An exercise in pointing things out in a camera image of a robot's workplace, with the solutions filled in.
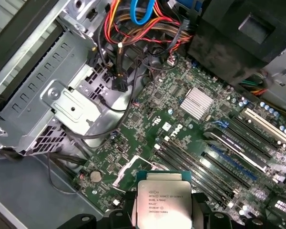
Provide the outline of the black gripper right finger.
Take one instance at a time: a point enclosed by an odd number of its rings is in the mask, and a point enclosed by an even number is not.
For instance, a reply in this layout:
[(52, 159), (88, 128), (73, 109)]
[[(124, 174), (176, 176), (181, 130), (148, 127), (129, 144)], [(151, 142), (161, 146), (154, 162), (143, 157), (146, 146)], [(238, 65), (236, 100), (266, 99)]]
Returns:
[(192, 194), (192, 224), (194, 229), (266, 229), (263, 219), (248, 219), (244, 225), (220, 211), (212, 211), (204, 193)]

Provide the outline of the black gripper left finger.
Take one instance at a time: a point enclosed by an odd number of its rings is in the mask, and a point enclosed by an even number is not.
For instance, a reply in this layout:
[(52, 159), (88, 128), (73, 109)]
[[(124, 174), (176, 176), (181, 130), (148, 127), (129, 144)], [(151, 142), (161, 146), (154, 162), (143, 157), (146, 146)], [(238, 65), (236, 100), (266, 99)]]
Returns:
[(100, 220), (94, 215), (82, 213), (60, 225), (59, 229), (135, 229), (132, 213), (136, 191), (127, 191), (124, 200), (122, 209), (109, 210)]

